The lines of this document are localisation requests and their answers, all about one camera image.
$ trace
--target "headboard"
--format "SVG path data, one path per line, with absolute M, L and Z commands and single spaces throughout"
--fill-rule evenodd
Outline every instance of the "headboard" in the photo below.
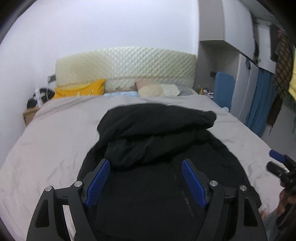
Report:
M 193 87 L 196 55 L 179 51 L 115 47 L 60 58 L 56 62 L 59 88 L 104 78 L 105 92 L 133 90 L 141 79 Z

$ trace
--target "black jacket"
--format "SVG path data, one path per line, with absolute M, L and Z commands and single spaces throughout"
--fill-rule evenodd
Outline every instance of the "black jacket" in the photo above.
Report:
M 211 111 L 162 104 L 121 106 L 105 114 L 97 127 L 100 139 L 78 175 L 82 180 L 102 158 L 111 163 L 95 215 L 91 214 L 101 235 L 191 240 L 204 210 L 183 178 L 181 163 L 186 158 L 223 186 L 246 185 L 261 205 L 237 158 L 206 130 L 215 120 Z

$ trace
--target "blue curtain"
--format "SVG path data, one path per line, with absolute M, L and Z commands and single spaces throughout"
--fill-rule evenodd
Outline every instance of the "blue curtain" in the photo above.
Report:
M 259 69 L 256 90 L 245 125 L 259 137 L 266 127 L 267 116 L 276 97 L 276 89 L 272 84 L 274 74 Z

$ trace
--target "bed sheet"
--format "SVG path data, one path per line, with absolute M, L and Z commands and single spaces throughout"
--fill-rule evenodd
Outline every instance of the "bed sheet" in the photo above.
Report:
M 276 208 L 279 180 L 265 166 L 270 148 L 230 113 L 202 95 L 137 98 L 85 96 L 47 102 L 27 126 L 0 170 L 0 217 L 16 241 L 26 239 L 30 220 L 44 188 L 55 189 L 75 182 L 86 153 L 98 141 L 97 125 L 108 109 L 136 103 L 165 103 L 212 110 L 217 120 L 209 131 L 239 159 L 251 185 L 260 194 L 260 210 Z M 70 211 L 64 208 L 73 240 Z

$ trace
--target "hand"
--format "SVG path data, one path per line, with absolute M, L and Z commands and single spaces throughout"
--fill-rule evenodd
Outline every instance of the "hand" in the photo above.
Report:
M 286 205 L 290 203 L 290 204 L 296 204 L 296 195 L 290 195 L 288 196 L 286 194 L 285 189 L 283 191 L 281 191 L 280 195 L 279 195 L 279 205 L 276 209 L 276 214 L 277 216 L 281 216 L 286 209 Z

